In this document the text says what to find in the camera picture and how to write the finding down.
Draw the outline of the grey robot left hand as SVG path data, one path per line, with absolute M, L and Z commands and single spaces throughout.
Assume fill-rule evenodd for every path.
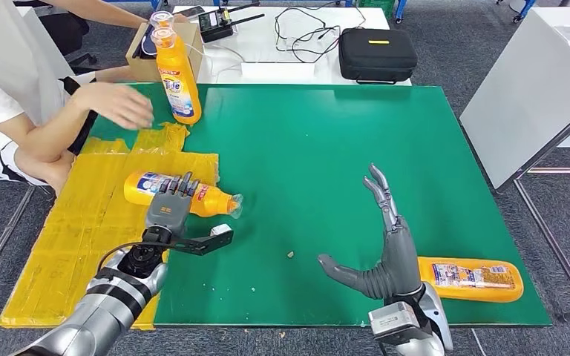
M 174 237 L 182 237 L 186 231 L 186 220 L 190 212 L 192 197 L 200 180 L 192 178 L 188 171 L 182 176 L 164 179 L 151 201 L 145 227 L 161 226 Z

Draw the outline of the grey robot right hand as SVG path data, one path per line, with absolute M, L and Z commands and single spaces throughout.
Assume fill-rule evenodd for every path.
M 379 262 L 371 269 L 361 271 L 340 265 L 327 254 L 318 255 L 317 260 L 329 278 L 371 299 L 416 293 L 422 287 L 422 280 L 410 229 L 397 211 L 385 175 L 373 163 L 368 169 L 371 177 L 363 177 L 363 184 L 373 193 L 384 222 Z

